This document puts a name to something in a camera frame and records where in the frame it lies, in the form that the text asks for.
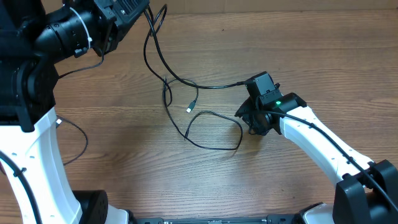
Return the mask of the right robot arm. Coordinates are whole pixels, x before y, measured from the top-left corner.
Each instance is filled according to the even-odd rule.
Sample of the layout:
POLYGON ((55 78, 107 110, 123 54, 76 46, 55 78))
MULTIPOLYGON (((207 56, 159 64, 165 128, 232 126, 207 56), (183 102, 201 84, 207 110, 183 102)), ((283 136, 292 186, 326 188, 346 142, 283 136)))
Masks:
POLYGON ((332 204, 311 205, 287 223, 397 223, 397 168, 374 162, 328 129, 295 93, 283 95, 267 72, 242 82, 249 98, 236 116, 250 134, 270 130, 298 145, 326 174, 335 189, 332 204))

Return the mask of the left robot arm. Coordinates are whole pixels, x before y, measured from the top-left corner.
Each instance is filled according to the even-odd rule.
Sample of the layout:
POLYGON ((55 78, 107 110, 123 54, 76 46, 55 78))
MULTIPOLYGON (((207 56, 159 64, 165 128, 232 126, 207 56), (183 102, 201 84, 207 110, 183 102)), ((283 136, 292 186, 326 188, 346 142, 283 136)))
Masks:
POLYGON ((1 2, 1 165, 24 223, 134 223, 104 190, 72 190, 57 142, 55 64, 114 51, 148 1, 1 2))

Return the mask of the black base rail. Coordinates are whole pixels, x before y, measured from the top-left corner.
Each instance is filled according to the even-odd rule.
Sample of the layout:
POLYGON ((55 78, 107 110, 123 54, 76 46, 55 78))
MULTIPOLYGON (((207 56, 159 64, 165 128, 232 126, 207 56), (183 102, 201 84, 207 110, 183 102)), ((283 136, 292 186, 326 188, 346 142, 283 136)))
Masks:
POLYGON ((296 214, 272 214, 264 217, 234 218, 135 218, 133 224, 299 224, 304 223, 296 214))

